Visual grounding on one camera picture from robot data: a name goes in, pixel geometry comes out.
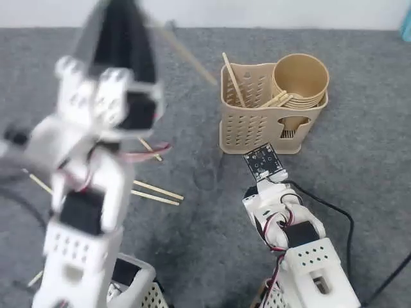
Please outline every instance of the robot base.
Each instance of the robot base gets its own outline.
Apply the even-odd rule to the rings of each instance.
[[[107,295],[108,308],[169,308],[153,266],[119,254]]]

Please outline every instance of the wire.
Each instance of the wire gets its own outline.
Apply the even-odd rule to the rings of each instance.
[[[348,232],[348,237],[347,237],[347,274],[348,274],[348,279],[351,283],[351,285],[354,288],[354,284],[353,284],[353,276],[352,276],[352,272],[351,272],[351,246],[353,243],[353,234],[354,234],[354,219],[351,217],[351,215],[340,209],[339,207],[336,207],[335,205],[332,205],[330,203],[328,203],[327,201],[315,196],[312,192],[307,191],[306,189],[303,189],[300,185],[298,185],[297,183],[295,183],[294,181],[291,180],[285,180],[282,181],[283,184],[292,184],[296,189],[298,189],[300,192],[306,194],[307,196],[309,196],[310,198],[314,199],[315,201],[322,203],[323,205],[343,214],[348,220],[349,220],[349,232]]]
[[[282,215],[281,213],[276,212],[276,213],[272,214],[272,215],[267,219],[267,222],[265,223],[264,230],[263,230],[263,235],[264,235],[263,240],[264,240],[265,244],[270,248],[270,250],[271,250],[272,252],[285,252],[286,250],[285,250],[284,248],[271,246],[270,243],[268,243],[268,241],[267,241],[268,226],[269,226],[269,224],[271,223],[272,219],[273,219],[273,218],[275,217],[275,215],[277,215],[277,214]]]
[[[285,256],[285,253],[282,254],[282,255],[279,255],[278,258],[277,258],[277,264],[275,265],[275,270],[274,270],[274,272],[272,274],[272,277],[271,277],[270,287],[267,290],[267,294],[266,294],[265,299],[264,299],[263,308],[265,308],[265,305],[267,304],[268,297],[270,296],[270,293],[272,292],[272,289],[275,286],[275,282],[277,280],[278,272],[280,270],[280,263],[284,259],[284,256]]]
[[[369,297],[368,300],[362,302],[361,308],[362,307],[368,307],[372,301],[374,301],[378,295],[380,295],[384,289],[398,276],[399,273],[410,263],[411,261],[411,252],[408,254],[408,256],[404,259],[404,261],[397,267],[395,271],[391,273],[391,275],[388,276],[387,279],[381,284],[377,290]]]
[[[136,152],[120,153],[120,157],[122,157],[128,162],[144,162],[145,160],[156,157],[157,155],[164,154],[170,149],[171,149],[171,144],[165,142],[165,143],[158,145],[156,148],[152,149],[151,151],[147,151],[147,152],[136,151]]]
[[[42,231],[46,233],[47,224],[40,212],[25,198],[18,195],[16,192],[0,187],[0,197],[12,200],[18,203],[22,208],[27,210],[39,223]]]
[[[281,196],[281,198],[280,198],[280,202],[281,202],[281,203],[283,202],[283,198],[284,198],[285,196],[295,196],[295,197],[297,197],[298,202],[300,203],[300,205],[302,205],[302,198],[301,198],[298,194],[294,194],[294,193],[292,193],[292,192],[288,192],[288,193],[286,193],[286,194],[283,194],[283,195]]]

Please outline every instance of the utensil holder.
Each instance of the utensil holder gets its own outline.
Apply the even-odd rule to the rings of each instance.
[[[227,68],[222,67],[220,147],[225,153],[244,154],[270,142],[278,154],[296,154],[322,109],[327,106],[326,92],[316,107],[306,110],[258,108],[272,98],[271,75],[274,66],[275,63],[231,64],[248,108],[241,107]],[[293,123],[295,117],[300,117],[298,125]]]

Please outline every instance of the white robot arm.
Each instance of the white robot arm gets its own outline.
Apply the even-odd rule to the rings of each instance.
[[[12,126],[4,135],[53,188],[32,307],[167,308],[154,268],[119,253],[134,179],[121,141],[149,134],[164,113],[134,0],[101,0],[56,74],[56,110],[30,133]]]
[[[281,183],[288,175],[272,147],[264,145],[245,158],[252,161],[249,166],[259,181],[248,189],[243,204],[262,240],[280,253],[263,300],[255,307],[359,308],[324,225]],[[267,162],[273,160],[277,168],[267,174]]]

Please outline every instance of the white wall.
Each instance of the white wall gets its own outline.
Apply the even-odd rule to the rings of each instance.
[[[0,0],[0,27],[81,25],[96,0]],[[142,0],[180,27],[396,30],[411,0]]]

